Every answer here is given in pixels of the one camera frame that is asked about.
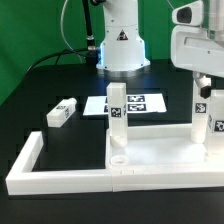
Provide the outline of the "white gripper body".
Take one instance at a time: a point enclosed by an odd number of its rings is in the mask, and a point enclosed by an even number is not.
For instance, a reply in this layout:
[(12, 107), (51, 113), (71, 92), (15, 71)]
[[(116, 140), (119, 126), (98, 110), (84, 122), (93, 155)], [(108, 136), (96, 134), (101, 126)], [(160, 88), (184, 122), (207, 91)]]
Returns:
[(172, 21), (173, 64), (224, 78), (224, 0), (195, 0), (174, 9)]

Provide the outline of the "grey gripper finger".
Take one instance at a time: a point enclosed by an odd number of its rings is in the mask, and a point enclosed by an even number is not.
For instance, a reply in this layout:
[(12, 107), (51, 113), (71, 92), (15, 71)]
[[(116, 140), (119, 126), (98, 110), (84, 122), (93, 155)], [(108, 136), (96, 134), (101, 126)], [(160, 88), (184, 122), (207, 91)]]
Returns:
[(211, 79), (200, 72), (194, 72), (193, 79), (198, 87), (199, 95), (204, 99), (209, 98), (211, 95)]

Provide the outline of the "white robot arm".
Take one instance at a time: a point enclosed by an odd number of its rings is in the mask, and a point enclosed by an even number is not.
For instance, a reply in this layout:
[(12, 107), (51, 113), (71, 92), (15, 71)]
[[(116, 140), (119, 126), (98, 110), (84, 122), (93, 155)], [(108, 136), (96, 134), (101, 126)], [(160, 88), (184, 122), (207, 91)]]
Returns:
[[(138, 0), (105, 0), (105, 38), (100, 45), (101, 74), (132, 76), (150, 65), (138, 30)], [(224, 78), (224, 0), (195, 0), (172, 12), (171, 61), (194, 72), (200, 90), (208, 76)]]

